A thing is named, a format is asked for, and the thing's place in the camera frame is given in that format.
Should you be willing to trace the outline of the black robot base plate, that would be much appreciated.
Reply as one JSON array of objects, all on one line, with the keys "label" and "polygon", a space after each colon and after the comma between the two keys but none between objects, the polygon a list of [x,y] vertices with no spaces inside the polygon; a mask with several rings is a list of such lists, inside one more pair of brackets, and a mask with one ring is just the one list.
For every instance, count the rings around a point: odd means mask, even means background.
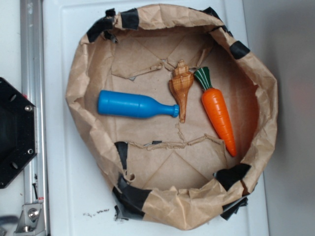
[{"label": "black robot base plate", "polygon": [[35,106],[0,79],[0,188],[5,189],[36,155]]}]

